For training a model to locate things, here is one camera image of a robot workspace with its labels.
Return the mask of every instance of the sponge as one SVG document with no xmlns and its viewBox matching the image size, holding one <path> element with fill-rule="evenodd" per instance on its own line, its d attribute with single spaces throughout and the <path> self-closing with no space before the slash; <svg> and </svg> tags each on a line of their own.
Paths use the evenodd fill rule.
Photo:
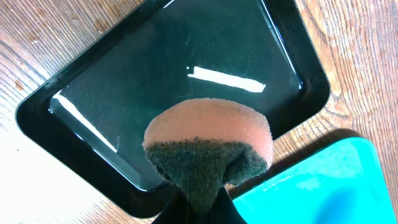
<svg viewBox="0 0 398 224">
<path fill-rule="evenodd" d="M 198 216 L 209 212 L 224 184 L 239 185 L 272 162 L 266 117 L 221 99 L 186 100 L 164 111 L 150 122 L 142 145 Z"/>
</svg>

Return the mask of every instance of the blue plastic lid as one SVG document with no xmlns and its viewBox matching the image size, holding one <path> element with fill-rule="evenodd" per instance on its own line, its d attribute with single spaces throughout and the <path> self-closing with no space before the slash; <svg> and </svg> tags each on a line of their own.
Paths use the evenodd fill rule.
<svg viewBox="0 0 398 224">
<path fill-rule="evenodd" d="M 338 141 L 234 200 L 252 223 L 397 223 L 377 152 Z"/>
</svg>

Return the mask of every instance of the orange sponge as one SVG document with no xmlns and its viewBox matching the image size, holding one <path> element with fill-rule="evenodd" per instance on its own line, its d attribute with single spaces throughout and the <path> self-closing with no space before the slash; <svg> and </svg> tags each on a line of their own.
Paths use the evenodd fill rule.
<svg viewBox="0 0 398 224">
<path fill-rule="evenodd" d="M 148 160 L 205 215 L 219 189 L 265 172 L 272 162 L 266 117 L 221 99 L 183 101 L 150 122 L 142 144 Z"/>
<path fill-rule="evenodd" d="M 185 100 L 150 122 L 144 149 L 154 142 L 219 139 L 250 144 L 268 167 L 272 162 L 272 136 L 266 117 L 248 106 L 221 99 Z"/>
</svg>

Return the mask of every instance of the glossy surface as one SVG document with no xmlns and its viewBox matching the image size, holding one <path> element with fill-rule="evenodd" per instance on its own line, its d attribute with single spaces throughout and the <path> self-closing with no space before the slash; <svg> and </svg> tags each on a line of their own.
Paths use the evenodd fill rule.
<svg viewBox="0 0 398 224">
<path fill-rule="evenodd" d="M 362 138 L 332 144 L 234 204 L 248 223 L 396 223 L 376 150 Z"/>
<path fill-rule="evenodd" d="M 161 112 L 186 99 L 223 98 L 269 115 L 300 89 L 259 2 L 175 0 L 91 63 L 50 107 L 133 184 L 152 190 L 162 179 L 141 143 Z M 73 116 L 98 132 L 71 122 L 68 101 Z"/>
<path fill-rule="evenodd" d="M 142 3 L 16 114 L 28 137 L 141 218 L 173 189 L 140 146 L 154 116 L 187 98 L 226 98 L 266 114 L 277 138 L 330 91 L 293 0 L 267 1 L 268 11 L 257 0 L 168 3 Z"/>
</svg>

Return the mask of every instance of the black object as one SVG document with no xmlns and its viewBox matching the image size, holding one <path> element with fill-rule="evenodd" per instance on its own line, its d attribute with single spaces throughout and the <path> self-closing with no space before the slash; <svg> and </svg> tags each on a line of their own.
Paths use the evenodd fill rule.
<svg viewBox="0 0 398 224">
<path fill-rule="evenodd" d="M 162 213 L 152 224 L 245 224 L 235 208 L 226 189 L 220 189 L 217 199 L 206 217 L 198 218 L 194 215 L 191 205 L 183 195 L 182 191 L 176 189 L 167 202 Z"/>
<path fill-rule="evenodd" d="M 236 88 L 195 78 L 212 71 L 245 80 Z M 248 80 L 266 86 L 248 91 Z M 294 0 L 147 0 L 24 100 L 16 119 L 33 141 L 145 218 L 174 190 L 141 147 L 159 113 L 188 98 L 225 98 L 264 113 L 277 138 L 317 113 L 329 92 Z"/>
</svg>

